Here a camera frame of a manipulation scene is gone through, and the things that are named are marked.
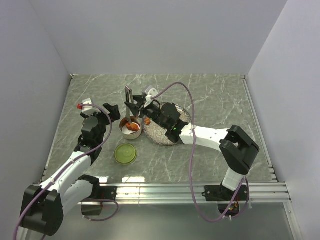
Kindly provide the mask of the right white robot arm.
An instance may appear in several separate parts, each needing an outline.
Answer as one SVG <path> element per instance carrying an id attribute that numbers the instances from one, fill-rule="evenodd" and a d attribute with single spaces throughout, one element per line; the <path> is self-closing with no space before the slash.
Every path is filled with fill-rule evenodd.
<path id="1" fill-rule="evenodd" d="M 147 119 L 163 129 L 161 137 L 173 144 L 197 145 L 222 153 L 228 170 L 221 183 L 220 194 L 226 200 L 238 194 L 240 182 L 248 175 L 260 148 L 257 143 L 240 127 L 232 125 L 227 129 L 195 126 L 181 120 L 181 113 L 174 103 L 160 106 L 157 100 L 146 94 L 134 95 L 133 102 L 125 105 L 133 116 Z"/>

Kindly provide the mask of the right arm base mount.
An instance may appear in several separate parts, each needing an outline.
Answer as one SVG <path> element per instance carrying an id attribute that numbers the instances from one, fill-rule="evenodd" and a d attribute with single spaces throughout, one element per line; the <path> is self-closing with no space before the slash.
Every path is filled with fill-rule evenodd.
<path id="1" fill-rule="evenodd" d="M 202 196 L 207 202 L 229 202 L 234 196 L 235 191 L 231 191 L 222 185 L 205 185 Z M 245 201 L 249 190 L 246 185 L 242 185 L 234 198 L 234 201 Z"/>

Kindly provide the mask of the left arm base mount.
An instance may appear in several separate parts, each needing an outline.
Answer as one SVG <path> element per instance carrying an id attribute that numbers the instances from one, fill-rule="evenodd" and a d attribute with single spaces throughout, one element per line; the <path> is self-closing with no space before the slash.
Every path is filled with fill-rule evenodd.
<path id="1" fill-rule="evenodd" d="M 90 195 L 85 199 L 92 200 L 116 200 L 117 196 L 117 186 L 102 186 L 100 180 L 97 177 L 90 175 L 82 175 L 78 178 L 79 181 L 86 181 L 92 185 L 92 190 Z"/>

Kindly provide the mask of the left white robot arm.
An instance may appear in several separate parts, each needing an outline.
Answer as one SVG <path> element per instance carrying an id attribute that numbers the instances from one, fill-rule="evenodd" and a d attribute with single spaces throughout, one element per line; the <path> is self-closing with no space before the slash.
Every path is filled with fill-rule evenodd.
<path id="1" fill-rule="evenodd" d="M 105 103 L 99 107 L 89 98 L 77 108 L 84 119 L 77 145 L 51 177 L 24 191 L 17 229 L 53 236 L 65 215 L 78 203 L 85 199 L 103 201 L 100 180 L 83 172 L 98 159 L 102 146 L 111 135 L 113 122 L 118 121 L 121 114 L 118 105 Z"/>

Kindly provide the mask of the orange chicken wing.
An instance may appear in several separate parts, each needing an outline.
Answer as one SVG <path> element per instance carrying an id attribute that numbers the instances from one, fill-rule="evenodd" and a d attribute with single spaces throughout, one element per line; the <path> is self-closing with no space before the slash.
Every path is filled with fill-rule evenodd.
<path id="1" fill-rule="evenodd" d="M 138 132 L 140 130 L 140 125 L 136 122 L 127 122 L 125 126 L 129 131 Z"/>

